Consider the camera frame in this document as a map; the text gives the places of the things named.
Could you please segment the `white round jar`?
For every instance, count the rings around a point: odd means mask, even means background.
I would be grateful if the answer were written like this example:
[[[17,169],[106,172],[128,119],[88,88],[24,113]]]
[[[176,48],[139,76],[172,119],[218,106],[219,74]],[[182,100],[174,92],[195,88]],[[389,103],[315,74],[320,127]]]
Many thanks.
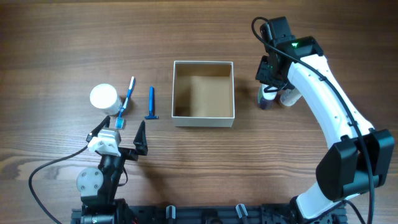
[[[90,103],[106,115],[118,114],[122,102],[116,89],[107,83],[95,86],[90,93]]]

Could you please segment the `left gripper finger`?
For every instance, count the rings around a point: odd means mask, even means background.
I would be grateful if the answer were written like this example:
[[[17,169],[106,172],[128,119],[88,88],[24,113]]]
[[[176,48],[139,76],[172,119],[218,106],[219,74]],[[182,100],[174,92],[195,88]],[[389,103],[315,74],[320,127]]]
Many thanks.
[[[110,125],[110,116],[106,116],[102,122],[100,122],[97,127],[95,127],[86,137],[86,142],[90,142],[93,137],[97,137],[98,133],[103,129],[103,128],[108,128]]]
[[[148,153],[148,145],[146,139],[146,123],[142,121],[139,129],[137,130],[136,137],[134,138],[133,144],[136,147],[136,151],[141,156],[146,156]]]

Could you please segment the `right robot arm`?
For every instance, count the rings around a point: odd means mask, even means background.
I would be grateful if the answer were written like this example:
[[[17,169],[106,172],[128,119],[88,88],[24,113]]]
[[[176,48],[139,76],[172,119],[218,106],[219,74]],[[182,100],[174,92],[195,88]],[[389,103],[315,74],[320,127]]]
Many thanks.
[[[280,214],[287,223],[338,222],[352,198],[368,194],[368,215],[361,222],[371,223],[374,192],[384,185],[392,158],[392,134],[376,130],[354,107],[313,37],[296,38],[285,17],[263,19],[253,34],[266,50],[256,73],[259,107],[268,109],[274,100],[290,107],[303,98],[328,147],[315,183]]]

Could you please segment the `black mounting rail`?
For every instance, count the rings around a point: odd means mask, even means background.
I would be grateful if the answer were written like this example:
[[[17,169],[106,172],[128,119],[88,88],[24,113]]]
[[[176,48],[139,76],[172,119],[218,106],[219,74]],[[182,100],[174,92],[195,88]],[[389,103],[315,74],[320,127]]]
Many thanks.
[[[135,223],[156,224],[285,224],[295,223],[294,215],[287,204],[263,204],[248,206],[244,215],[237,207],[178,207],[174,215],[168,215],[166,209],[155,206],[130,206],[136,216]]]

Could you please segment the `white squeeze tube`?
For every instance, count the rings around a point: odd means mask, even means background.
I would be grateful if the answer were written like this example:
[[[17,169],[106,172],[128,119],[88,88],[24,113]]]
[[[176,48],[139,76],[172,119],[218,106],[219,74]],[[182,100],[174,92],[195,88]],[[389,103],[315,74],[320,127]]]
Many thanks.
[[[294,88],[293,90],[285,90],[279,98],[279,104],[283,107],[293,106],[302,97],[301,92]]]

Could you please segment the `white cardboard box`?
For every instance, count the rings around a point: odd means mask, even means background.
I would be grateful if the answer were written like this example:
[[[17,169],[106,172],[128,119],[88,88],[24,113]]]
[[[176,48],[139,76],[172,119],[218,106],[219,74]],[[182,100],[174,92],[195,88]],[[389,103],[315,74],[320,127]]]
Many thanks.
[[[171,117],[176,127],[232,127],[233,62],[174,61]]]

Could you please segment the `blue disposable razor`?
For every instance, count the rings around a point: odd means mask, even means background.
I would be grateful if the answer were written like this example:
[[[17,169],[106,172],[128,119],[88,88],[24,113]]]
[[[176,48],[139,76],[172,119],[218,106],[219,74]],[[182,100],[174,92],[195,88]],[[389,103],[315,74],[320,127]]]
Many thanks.
[[[159,117],[155,115],[155,95],[154,87],[151,86],[149,90],[149,114],[145,116],[145,119],[158,119]]]

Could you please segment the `dark blue pump bottle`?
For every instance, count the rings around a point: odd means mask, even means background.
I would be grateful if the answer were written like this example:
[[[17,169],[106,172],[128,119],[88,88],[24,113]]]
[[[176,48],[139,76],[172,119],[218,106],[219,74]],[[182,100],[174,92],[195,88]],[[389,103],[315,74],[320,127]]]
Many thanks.
[[[271,108],[273,101],[277,95],[277,88],[273,86],[269,86],[266,84],[262,84],[259,87],[257,93],[257,104],[262,110],[268,110]]]

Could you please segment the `blue white toothbrush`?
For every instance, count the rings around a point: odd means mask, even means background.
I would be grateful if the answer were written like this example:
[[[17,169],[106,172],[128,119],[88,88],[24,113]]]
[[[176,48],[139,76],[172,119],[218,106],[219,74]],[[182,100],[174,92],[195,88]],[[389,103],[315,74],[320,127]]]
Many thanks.
[[[133,89],[135,86],[135,82],[136,82],[135,77],[131,77],[131,81],[129,84],[129,88],[127,90],[126,98],[124,100],[124,103],[123,103],[120,111],[119,111],[118,117],[116,118],[116,123],[115,123],[116,129],[122,129],[124,127],[124,118],[122,117],[122,115],[123,115],[124,111],[127,109],[129,100],[131,98],[131,95],[132,95],[132,92],[133,92]]]

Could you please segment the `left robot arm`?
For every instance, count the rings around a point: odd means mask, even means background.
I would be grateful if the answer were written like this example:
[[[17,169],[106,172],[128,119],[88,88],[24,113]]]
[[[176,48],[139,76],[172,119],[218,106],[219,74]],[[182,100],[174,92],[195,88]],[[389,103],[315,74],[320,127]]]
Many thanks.
[[[121,175],[126,173],[126,161],[137,161],[148,152],[146,124],[140,123],[134,138],[135,148],[121,147],[121,135],[109,127],[106,116],[86,137],[87,148],[98,153],[101,160],[97,167],[81,171],[76,179],[80,192],[81,209],[73,210],[72,223],[137,223],[138,219],[123,198],[116,199],[116,191],[122,184]]]

